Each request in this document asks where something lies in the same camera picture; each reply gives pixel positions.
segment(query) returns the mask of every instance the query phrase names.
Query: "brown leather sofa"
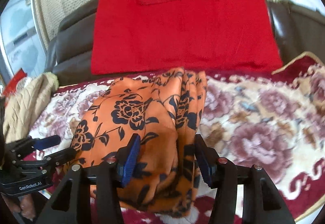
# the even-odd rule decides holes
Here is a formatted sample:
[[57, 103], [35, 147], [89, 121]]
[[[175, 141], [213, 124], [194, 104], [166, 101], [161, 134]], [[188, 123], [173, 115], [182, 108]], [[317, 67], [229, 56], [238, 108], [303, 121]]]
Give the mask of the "brown leather sofa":
[[[105, 77], [90, 72], [97, 5], [98, 0], [92, 0], [68, 15], [61, 21], [56, 38], [50, 42], [45, 71], [56, 74], [60, 85]], [[287, 3], [268, 3], [268, 8], [285, 64], [304, 51], [313, 52], [325, 62], [325, 17], [317, 11]]]

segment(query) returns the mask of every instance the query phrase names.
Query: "screw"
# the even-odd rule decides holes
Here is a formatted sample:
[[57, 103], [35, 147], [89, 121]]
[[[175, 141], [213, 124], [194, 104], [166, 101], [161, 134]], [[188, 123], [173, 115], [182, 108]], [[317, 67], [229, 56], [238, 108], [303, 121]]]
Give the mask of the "screw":
[[263, 167], [262, 167], [262, 165], [256, 163], [256, 164], [254, 164], [254, 168], [255, 168], [256, 170], [262, 170]]
[[109, 164], [113, 164], [113, 163], [115, 163], [116, 161], [117, 161], [117, 159], [116, 159], [114, 156], [109, 157], [109, 158], [106, 160], [106, 162], [108, 162]]
[[218, 159], [218, 162], [219, 162], [219, 163], [222, 163], [222, 164], [226, 164], [226, 163], [228, 162], [228, 159], [225, 158], [225, 157], [220, 157], [220, 158]]
[[79, 169], [80, 169], [79, 164], [75, 164], [75, 165], [72, 166], [72, 170], [75, 171], [75, 172], [78, 171]]

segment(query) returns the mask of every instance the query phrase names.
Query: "folded red cloth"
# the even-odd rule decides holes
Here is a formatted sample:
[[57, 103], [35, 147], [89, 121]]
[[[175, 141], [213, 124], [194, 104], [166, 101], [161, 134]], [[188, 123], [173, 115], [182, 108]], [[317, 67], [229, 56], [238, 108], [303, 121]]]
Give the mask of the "folded red cloth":
[[94, 75], [282, 66], [265, 0], [99, 0]]

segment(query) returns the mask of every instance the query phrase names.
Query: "orange garment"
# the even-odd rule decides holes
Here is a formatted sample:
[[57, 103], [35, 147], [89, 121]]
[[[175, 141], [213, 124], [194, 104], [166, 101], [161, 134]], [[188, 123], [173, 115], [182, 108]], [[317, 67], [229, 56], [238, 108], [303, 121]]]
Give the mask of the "orange garment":
[[78, 154], [72, 163], [98, 165], [137, 133], [140, 152], [130, 183], [118, 189], [121, 206], [186, 215], [199, 185], [194, 136], [206, 86], [204, 72], [183, 68], [149, 80], [115, 80], [77, 126], [71, 146]]

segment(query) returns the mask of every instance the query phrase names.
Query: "human hand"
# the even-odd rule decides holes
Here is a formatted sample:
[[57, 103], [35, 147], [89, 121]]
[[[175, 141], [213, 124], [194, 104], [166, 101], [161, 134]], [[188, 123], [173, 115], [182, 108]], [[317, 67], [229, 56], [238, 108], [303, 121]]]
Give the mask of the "human hand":
[[34, 202], [31, 194], [22, 196], [20, 206], [18, 206], [16, 203], [14, 203], [10, 198], [5, 196], [4, 194], [1, 195], [5, 203], [7, 204], [9, 210], [12, 213], [21, 213], [21, 215], [24, 218], [27, 218], [31, 221], [36, 217]]

